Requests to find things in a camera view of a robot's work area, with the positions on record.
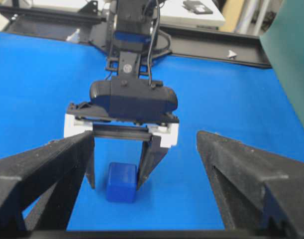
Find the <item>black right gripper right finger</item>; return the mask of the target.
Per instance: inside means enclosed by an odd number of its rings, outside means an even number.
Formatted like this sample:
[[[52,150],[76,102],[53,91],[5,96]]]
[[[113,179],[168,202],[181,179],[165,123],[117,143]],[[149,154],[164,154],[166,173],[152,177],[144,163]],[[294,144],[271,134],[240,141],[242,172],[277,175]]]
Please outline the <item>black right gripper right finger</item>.
[[[304,237],[304,163],[207,131],[196,135],[226,229]]]

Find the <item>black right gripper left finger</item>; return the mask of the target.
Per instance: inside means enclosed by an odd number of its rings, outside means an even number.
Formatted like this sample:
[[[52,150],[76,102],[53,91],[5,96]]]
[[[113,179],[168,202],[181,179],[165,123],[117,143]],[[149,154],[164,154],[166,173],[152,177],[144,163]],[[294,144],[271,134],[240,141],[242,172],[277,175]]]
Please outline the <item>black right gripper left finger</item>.
[[[67,228],[91,139],[84,132],[0,159],[0,234]]]

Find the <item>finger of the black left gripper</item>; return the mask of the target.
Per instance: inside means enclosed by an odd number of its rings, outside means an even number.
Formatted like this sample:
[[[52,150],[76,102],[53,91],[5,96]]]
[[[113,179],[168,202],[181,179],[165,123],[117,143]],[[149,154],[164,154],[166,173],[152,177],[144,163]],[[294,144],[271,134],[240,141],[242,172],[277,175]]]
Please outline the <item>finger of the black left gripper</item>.
[[[91,131],[86,131],[88,135],[91,135],[90,141],[90,157],[88,160],[85,176],[92,189],[95,189],[95,140],[94,135]]]
[[[147,181],[149,175],[168,153],[168,148],[161,147],[161,137],[153,135],[150,141],[142,143],[142,151],[137,172],[137,187],[139,188]]]

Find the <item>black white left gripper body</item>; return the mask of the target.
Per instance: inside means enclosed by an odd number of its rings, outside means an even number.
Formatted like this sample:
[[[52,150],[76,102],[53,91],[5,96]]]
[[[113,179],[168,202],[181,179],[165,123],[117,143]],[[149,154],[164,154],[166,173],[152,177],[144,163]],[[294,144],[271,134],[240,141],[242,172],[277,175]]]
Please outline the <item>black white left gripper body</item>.
[[[87,130],[97,137],[150,141],[159,136],[161,147],[177,145],[179,120],[172,114],[165,115],[164,122],[139,122],[113,119],[105,110],[89,102],[70,103],[64,116],[64,137]]]

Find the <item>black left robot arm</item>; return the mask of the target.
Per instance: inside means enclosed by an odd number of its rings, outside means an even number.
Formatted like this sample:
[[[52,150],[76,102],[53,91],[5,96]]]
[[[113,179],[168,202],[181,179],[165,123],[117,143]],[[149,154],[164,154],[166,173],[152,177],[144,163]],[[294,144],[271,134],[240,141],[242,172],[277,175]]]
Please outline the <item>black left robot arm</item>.
[[[90,43],[107,55],[111,76],[91,84],[90,101],[69,104],[65,115],[66,137],[91,130],[96,137],[132,139],[143,142],[136,186],[177,144],[179,119],[176,93],[162,81],[152,79],[153,54],[159,36],[158,0],[113,0],[106,21],[94,25]]]

